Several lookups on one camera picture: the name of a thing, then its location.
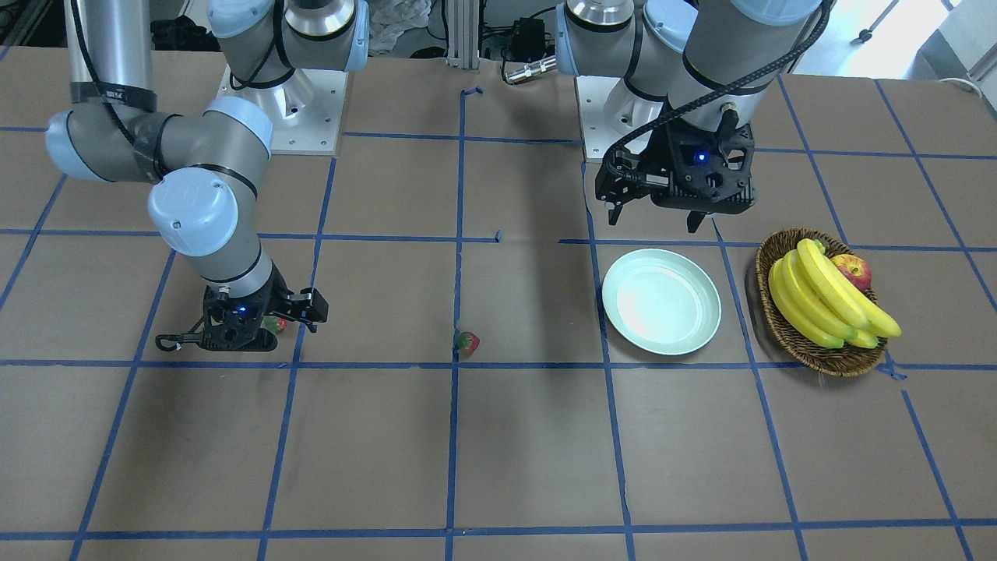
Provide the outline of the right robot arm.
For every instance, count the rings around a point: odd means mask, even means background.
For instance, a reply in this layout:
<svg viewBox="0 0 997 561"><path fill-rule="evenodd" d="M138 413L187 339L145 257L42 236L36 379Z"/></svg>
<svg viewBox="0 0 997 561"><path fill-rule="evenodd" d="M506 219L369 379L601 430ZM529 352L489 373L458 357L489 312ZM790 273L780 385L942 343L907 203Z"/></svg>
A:
<svg viewBox="0 0 997 561"><path fill-rule="evenodd" d="M281 111L259 94L303 82L303 71L357 72L369 49L366 1L210 1L211 32L229 92L199 117L157 109L152 22L143 1L67 1L71 110L50 118L45 142L79 180L146 182L160 236L206 282L202 316L186 333L157 335L162 351L273 351L267 317L314 333L328 317L317 288L289 290L254 228L254 206L278 123L313 116L305 94Z"/></svg>

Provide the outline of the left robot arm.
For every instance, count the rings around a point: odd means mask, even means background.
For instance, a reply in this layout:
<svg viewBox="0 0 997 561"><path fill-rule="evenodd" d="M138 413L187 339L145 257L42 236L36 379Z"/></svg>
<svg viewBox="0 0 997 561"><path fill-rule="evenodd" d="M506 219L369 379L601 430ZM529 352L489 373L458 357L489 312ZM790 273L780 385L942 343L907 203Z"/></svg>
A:
<svg viewBox="0 0 997 561"><path fill-rule="evenodd" d="M616 224L638 199L738 214L757 199L752 115L823 34L830 1L564 1L558 71L576 78L595 196Z"/></svg>

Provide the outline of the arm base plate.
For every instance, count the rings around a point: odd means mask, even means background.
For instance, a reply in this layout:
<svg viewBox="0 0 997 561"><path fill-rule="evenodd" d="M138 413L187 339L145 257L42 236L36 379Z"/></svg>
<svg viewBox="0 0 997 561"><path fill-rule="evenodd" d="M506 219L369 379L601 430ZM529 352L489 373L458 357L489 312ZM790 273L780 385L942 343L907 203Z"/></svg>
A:
<svg viewBox="0 0 997 561"><path fill-rule="evenodd" d="M577 76L578 117L585 161L601 162L609 146L657 118L666 97L634 88L624 77Z"/></svg>
<svg viewBox="0 0 997 561"><path fill-rule="evenodd" d="M238 96L261 107L273 124L274 155L335 156L349 73L298 69L284 84L235 91L225 68L218 96Z"/></svg>

